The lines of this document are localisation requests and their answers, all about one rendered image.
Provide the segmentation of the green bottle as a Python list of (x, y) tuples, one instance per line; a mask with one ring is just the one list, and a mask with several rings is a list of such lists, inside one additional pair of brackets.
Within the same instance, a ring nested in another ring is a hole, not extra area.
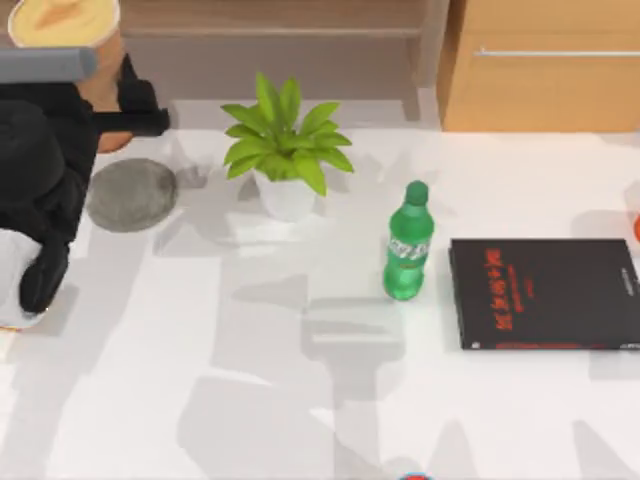
[(383, 286), (395, 300), (410, 300), (422, 288), (435, 231), (428, 201), (428, 185), (412, 181), (406, 187), (402, 204), (390, 217)]

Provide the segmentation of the black book with red print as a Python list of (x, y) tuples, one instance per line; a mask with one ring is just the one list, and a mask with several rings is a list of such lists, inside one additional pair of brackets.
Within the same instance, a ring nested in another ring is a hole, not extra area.
[(623, 239), (454, 239), (464, 350), (640, 350), (640, 279)]

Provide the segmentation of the brown cup with cream top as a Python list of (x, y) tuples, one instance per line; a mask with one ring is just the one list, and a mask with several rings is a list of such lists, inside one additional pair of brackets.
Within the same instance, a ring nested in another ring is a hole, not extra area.
[(116, 96), (126, 55), (120, 0), (19, 0), (7, 20), (13, 48), (88, 47), (98, 67), (73, 84), (83, 99)]

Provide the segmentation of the open wooden shelf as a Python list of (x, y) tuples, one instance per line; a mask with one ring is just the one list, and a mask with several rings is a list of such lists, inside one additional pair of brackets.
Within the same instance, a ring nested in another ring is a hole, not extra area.
[(133, 63), (183, 128), (224, 124), (255, 76), (337, 100), (346, 126), (431, 122), (449, 0), (121, 0)]

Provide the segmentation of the wooden cupboard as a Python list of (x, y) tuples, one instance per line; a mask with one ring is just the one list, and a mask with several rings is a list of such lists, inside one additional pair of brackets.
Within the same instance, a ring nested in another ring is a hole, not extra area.
[(640, 0), (449, 0), (436, 98), (449, 132), (640, 129)]

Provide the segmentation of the pale grey rounded box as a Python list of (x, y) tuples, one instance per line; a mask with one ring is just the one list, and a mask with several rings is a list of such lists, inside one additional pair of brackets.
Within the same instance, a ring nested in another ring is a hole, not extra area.
[(96, 53), (88, 47), (2, 48), (0, 85), (79, 82), (98, 67)]

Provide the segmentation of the round grey coaster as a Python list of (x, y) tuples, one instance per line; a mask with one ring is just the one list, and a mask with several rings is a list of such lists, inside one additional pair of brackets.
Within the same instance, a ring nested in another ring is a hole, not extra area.
[(109, 232), (138, 232), (166, 219), (177, 198), (177, 178), (170, 168), (152, 159), (130, 158), (92, 177), (86, 211)]

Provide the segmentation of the wooden cupboard door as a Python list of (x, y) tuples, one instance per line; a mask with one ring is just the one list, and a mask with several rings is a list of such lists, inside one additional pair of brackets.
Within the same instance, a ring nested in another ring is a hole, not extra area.
[(474, 52), (640, 51), (640, 34), (464, 34), (445, 41), (441, 126), (455, 132), (631, 132), (640, 128), (640, 58), (491, 58)]

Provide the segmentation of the green plant in white pot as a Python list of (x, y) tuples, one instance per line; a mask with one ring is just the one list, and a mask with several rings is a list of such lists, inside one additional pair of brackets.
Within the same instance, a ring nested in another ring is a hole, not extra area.
[(255, 77), (255, 95), (251, 106), (221, 106), (235, 120), (225, 131), (233, 140), (224, 156), (226, 178), (252, 175), (266, 212), (279, 221), (297, 222), (327, 195), (324, 165), (354, 172), (342, 151), (352, 142), (332, 119), (340, 103), (321, 102), (302, 114), (298, 81), (290, 77), (277, 87), (262, 72)]

